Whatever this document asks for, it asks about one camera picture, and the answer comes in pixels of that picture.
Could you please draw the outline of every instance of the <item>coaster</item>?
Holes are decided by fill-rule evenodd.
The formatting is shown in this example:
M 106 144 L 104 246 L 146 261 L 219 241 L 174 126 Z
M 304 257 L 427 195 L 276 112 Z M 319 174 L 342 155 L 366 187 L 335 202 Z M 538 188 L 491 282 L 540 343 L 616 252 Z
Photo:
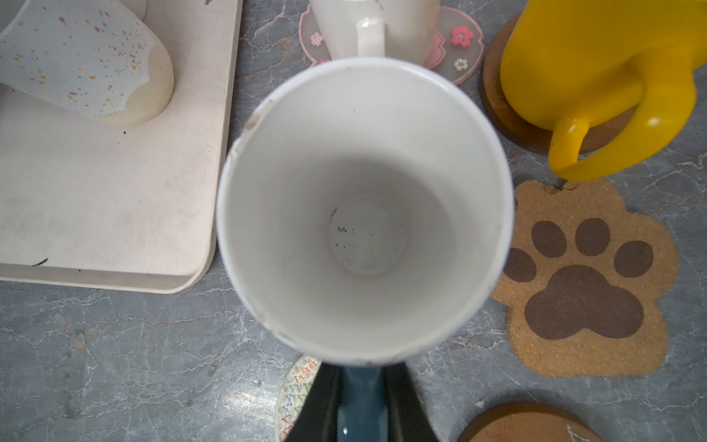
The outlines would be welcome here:
M 605 179 L 515 189 L 513 244 L 493 298 L 509 306 L 508 340 L 545 376 L 643 375 L 668 334 L 656 300 L 673 284 L 670 233 L 630 214 Z
M 275 440 L 283 442 L 300 416 L 321 359 L 300 356 L 287 373 L 275 405 Z
M 501 88 L 501 57 L 510 34 L 518 22 L 517 16 L 511 18 L 493 39 L 481 68 L 481 101 L 493 125 L 506 138 L 525 150 L 547 155 L 550 149 L 552 132 L 525 121 L 510 106 Z M 584 138 L 580 153 L 589 153 L 606 146 L 629 123 L 636 109 L 629 109 L 613 119 L 589 129 Z
M 312 6 L 307 6 L 300 17 L 299 33 L 300 44 L 312 66 L 331 61 Z M 458 85 L 474 73 L 483 54 L 484 32 L 479 24 L 459 9 L 440 6 L 437 32 L 432 36 L 432 49 L 424 66 Z
M 477 417 L 458 442 L 604 442 L 576 417 L 547 405 L 511 402 Z

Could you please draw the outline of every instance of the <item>white mug handle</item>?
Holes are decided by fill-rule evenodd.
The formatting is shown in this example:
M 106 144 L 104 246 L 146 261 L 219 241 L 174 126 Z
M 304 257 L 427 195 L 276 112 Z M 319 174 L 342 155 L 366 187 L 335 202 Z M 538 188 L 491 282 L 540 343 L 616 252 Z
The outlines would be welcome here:
M 385 57 L 385 21 L 364 18 L 356 24 L 359 57 Z

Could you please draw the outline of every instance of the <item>table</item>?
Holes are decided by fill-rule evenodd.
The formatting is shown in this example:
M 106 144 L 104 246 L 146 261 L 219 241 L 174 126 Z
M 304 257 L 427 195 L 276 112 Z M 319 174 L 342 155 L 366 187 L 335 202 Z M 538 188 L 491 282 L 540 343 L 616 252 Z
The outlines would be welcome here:
M 473 16 L 488 45 L 524 2 L 443 4 Z M 231 140 L 260 100 L 309 65 L 297 37 L 306 7 L 245 0 Z M 506 339 L 506 307 L 489 300 L 457 336 L 409 361 L 441 441 L 509 400 L 567 409 L 607 442 L 707 440 L 707 69 L 695 80 L 697 106 L 680 135 L 609 178 L 679 249 L 679 279 L 658 301 L 670 331 L 663 366 L 641 377 L 539 376 Z M 479 72 L 461 88 L 480 106 L 478 82 Z M 502 142 L 516 183 L 557 183 L 545 158 Z M 297 356 L 253 320 L 219 256 L 174 295 L 3 282 L 0 441 L 271 442 L 276 396 Z

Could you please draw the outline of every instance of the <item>white mug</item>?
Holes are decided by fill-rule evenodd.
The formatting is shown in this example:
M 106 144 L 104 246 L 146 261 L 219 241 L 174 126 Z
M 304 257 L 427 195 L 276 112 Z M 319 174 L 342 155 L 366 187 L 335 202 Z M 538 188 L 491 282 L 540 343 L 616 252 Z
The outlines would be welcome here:
M 119 0 L 0 0 L 0 83 L 134 124 L 164 109 L 174 71 L 162 42 Z
M 392 57 L 422 65 L 440 0 L 310 0 L 333 59 Z
M 238 295 L 277 337 L 334 364 L 392 364 L 489 296 L 513 186 L 459 88 L 407 62 L 350 58 L 299 73 L 253 112 L 216 224 Z

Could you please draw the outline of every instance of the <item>flower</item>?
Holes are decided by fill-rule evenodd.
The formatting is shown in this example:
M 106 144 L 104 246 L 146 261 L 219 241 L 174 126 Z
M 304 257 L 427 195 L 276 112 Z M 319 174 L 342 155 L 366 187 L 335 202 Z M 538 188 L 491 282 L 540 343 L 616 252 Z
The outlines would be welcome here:
M 474 38 L 474 33 L 466 26 L 452 29 L 452 44 L 454 46 L 467 47 L 472 43 L 472 38 Z
M 454 67 L 457 68 L 458 71 L 464 71 L 466 68 L 469 67 L 467 64 L 467 60 L 463 58 L 457 58 L 457 61 L 454 62 Z
M 312 44 L 314 46 L 319 47 L 322 44 L 322 42 L 324 41 L 324 36 L 319 33 L 313 33 L 312 37 L 310 37 L 310 39 L 312 40 Z

